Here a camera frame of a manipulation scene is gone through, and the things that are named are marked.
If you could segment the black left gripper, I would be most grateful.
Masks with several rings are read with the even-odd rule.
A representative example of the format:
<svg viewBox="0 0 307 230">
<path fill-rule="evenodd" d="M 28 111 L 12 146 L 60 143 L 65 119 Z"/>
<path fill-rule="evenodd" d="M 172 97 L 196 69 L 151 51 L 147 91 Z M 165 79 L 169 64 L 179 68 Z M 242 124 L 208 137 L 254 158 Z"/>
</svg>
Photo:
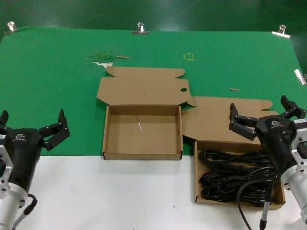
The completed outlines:
<svg viewBox="0 0 307 230">
<path fill-rule="evenodd" d="M 0 115 L 0 134 L 7 134 L 14 146 L 11 156 L 13 170 L 9 183 L 20 186 L 28 193 L 42 148 L 51 151 L 70 136 L 67 118 L 64 110 L 60 109 L 58 121 L 39 130 L 9 128 L 6 126 L 8 119 L 7 110 L 3 110 Z"/>
</svg>

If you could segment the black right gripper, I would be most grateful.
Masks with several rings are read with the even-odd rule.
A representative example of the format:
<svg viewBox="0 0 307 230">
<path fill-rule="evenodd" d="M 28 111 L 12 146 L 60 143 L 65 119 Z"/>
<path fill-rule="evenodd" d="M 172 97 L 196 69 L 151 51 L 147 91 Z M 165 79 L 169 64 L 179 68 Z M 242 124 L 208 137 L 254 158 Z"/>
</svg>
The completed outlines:
<svg viewBox="0 0 307 230">
<path fill-rule="evenodd" d="M 285 111 L 281 115 L 264 116 L 259 119 L 239 115 L 234 103 L 230 104 L 229 129 L 251 141 L 258 136 L 261 147 L 268 154 L 275 169 L 288 169 L 293 166 L 291 159 L 292 131 L 290 118 L 304 119 L 306 110 L 300 108 L 294 101 L 281 97 Z"/>
</svg>

